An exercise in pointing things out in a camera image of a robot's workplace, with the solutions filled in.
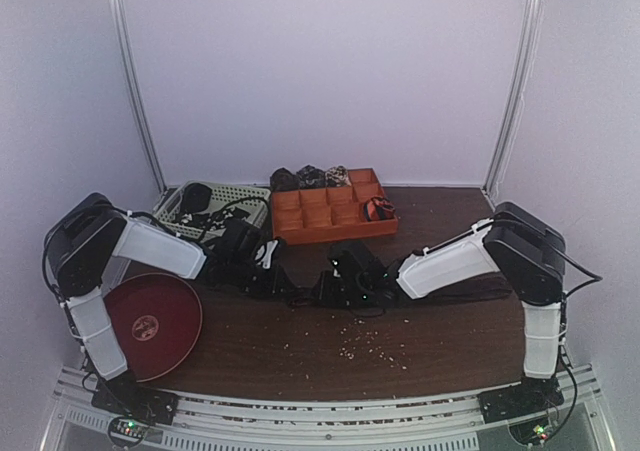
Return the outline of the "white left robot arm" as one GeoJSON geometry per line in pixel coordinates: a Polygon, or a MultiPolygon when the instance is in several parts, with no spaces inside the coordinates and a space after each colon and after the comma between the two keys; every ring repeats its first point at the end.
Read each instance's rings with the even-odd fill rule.
{"type": "Polygon", "coordinates": [[[212,238],[182,236],[93,193],[48,231],[42,275],[98,392],[133,415],[143,407],[145,384],[179,367],[200,338],[204,310],[196,286],[231,286],[251,298],[294,293],[277,263],[281,246],[237,218],[212,238]]]}

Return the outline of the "red navy striped tie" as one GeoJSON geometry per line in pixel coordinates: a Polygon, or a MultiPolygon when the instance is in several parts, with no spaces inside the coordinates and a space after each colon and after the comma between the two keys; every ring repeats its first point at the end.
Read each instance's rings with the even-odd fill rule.
{"type": "MultiPolygon", "coordinates": [[[[453,285],[439,288],[427,294],[426,297],[413,299],[409,297],[397,284],[400,294],[400,301],[397,306],[387,308],[402,308],[413,306],[437,306],[449,304],[467,304],[484,301],[502,300],[508,298],[512,294],[512,289],[500,277],[481,276],[463,282],[454,283],[453,285]]],[[[310,292],[312,288],[299,292],[288,300],[288,306],[292,308],[300,308],[305,306],[326,308],[316,305],[312,302],[310,292]]]]}

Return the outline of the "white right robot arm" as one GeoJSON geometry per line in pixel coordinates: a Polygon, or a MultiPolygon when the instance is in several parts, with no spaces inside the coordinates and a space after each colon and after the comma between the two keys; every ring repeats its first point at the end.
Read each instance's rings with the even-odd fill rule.
{"type": "Polygon", "coordinates": [[[524,311],[525,354],[512,401],[535,411],[558,390],[559,348],[566,333],[565,240],[512,202],[439,245],[385,265],[361,241],[331,246],[331,268],[311,291],[327,308],[386,310],[514,294],[524,311]]]}

